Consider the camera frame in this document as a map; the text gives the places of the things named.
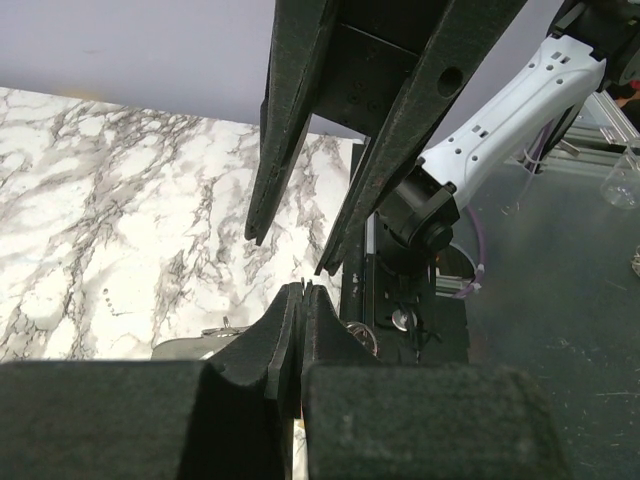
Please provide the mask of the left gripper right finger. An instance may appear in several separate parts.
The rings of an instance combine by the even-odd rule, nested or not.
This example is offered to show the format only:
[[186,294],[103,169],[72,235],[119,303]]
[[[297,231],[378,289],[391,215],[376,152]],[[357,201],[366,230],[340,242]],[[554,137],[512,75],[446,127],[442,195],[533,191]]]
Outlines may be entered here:
[[380,362],[309,285],[302,412],[313,479],[566,479],[548,401],[526,374]]

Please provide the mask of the steel key organizer plate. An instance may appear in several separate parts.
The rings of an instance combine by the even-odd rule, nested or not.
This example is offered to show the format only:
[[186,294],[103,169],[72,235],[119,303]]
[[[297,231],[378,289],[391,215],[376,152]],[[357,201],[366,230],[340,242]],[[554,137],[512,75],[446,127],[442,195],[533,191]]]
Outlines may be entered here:
[[206,360],[224,349],[249,326],[233,326],[228,317],[223,317],[223,326],[201,331],[198,337],[166,340],[152,349],[151,361]]

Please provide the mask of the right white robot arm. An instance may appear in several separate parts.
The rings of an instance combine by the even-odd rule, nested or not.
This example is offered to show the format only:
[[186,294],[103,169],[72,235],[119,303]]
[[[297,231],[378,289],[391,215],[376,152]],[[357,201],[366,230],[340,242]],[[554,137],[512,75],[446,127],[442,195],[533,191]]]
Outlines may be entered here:
[[585,100],[639,76],[639,5],[567,1],[532,58],[444,140],[431,138],[521,11],[519,1],[279,1],[245,237],[271,226],[313,116],[366,137],[318,270],[334,273],[368,218],[399,270],[422,271],[491,170],[538,132],[562,138]]

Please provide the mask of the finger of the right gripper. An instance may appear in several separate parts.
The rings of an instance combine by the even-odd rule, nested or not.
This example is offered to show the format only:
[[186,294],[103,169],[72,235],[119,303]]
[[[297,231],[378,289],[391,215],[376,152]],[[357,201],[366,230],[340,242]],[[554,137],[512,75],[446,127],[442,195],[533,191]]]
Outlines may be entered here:
[[245,238],[260,245],[275,218],[316,102],[338,1],[275,3],[265,96],[260,107],[259,165]]
[[347,242],[400,181],[479,65],[523,8],[522,1],[450,1],[371,140],[336,217],[316,274],[333,275]]

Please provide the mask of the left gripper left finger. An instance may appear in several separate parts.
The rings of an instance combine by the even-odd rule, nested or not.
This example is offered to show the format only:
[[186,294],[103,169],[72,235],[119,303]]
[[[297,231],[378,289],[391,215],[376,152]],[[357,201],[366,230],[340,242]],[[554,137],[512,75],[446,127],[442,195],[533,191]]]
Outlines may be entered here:
[[1,367],[5,479],[287,479],[303,289],[207,360]]

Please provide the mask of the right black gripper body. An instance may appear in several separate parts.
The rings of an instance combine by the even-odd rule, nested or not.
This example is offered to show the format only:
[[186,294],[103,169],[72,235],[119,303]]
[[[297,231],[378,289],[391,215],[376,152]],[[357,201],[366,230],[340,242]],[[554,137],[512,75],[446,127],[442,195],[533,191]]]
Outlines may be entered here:
[[313,113],[365,136],[377,134],[447,5],[442,0],[343,1]]

